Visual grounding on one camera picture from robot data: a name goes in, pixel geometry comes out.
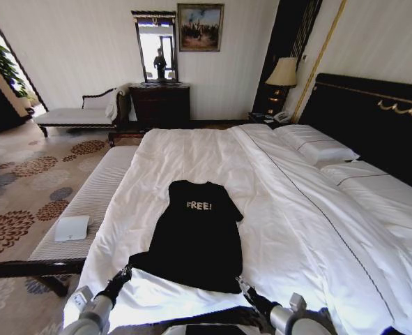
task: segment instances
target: bed bench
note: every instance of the bed bench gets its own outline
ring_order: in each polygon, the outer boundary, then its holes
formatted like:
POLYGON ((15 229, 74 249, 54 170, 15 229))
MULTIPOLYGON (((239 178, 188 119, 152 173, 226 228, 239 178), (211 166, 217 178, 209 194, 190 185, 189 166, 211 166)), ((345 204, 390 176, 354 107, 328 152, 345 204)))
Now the bed bench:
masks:
POLYGON ((27 261, 0 262, 0 278, 34 277, 58 296, 66 296, 68 288, 55 276, 82 272, 108 204, 130 167, 136 149, 137 146, 110 149, 60 215, 60 218, 89 215, 92 224, 88 227, 86 239, 55 242, 54 223, 27 261))

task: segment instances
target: pillow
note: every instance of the pillow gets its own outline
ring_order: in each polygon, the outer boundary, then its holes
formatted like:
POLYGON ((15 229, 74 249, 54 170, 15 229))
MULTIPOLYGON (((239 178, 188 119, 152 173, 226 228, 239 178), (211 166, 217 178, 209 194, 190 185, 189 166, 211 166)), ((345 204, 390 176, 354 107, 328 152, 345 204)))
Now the pillow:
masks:
POLYGON ((276 128, 274 131, 282 140, 304 155, 312 165, 359 158, 350 148, 308 125, 291 124, 276 128))
POLYGON ((412 187, 362 161, 329 165, 321 171, 375 216, 412 255, 412 187))

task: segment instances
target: wooden dresser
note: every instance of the wooden dresser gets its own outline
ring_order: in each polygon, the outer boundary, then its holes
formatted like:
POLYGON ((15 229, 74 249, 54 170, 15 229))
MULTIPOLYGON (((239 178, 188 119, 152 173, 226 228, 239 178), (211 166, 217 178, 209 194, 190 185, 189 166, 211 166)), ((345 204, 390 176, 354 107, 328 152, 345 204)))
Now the wooden dresser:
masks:
POLYGON ((182 83, 140 83, 130 86, 141 127, 183 128, 190 120, 190 86, 182 83))

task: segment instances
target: telephone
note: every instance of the telephone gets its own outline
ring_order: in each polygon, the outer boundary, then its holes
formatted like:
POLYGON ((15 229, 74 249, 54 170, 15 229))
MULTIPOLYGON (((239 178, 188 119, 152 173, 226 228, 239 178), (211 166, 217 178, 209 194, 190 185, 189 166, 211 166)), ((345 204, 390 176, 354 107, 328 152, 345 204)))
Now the telephone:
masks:
POLYGON ((291 118, 286 111, 277 113, 276 115, 274 115, 274 120, 276 120, 279 124, 285 124, 289 121, 289 119, 291 118))

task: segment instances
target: white duvet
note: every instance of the white duvet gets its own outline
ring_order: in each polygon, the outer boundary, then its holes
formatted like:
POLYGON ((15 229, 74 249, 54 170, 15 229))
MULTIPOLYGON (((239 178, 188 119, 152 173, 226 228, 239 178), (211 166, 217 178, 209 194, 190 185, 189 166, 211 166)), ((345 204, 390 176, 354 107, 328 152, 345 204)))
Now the white duvet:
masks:
MULTIPOLYGON (((244 219, 243 276, 267 298, 328 307, 339 334, 412 334, 412 260, 399 242, 267 126, 152 130, 136 151, 91 246, 79 287, 96 294, 147 251, 174 180, 223 185, 244 219)), ((238 305, 242 295, 188 288, 133 269, 110 330, 238 305)), ((65 312, 65 325, 78 315, 65 312)))

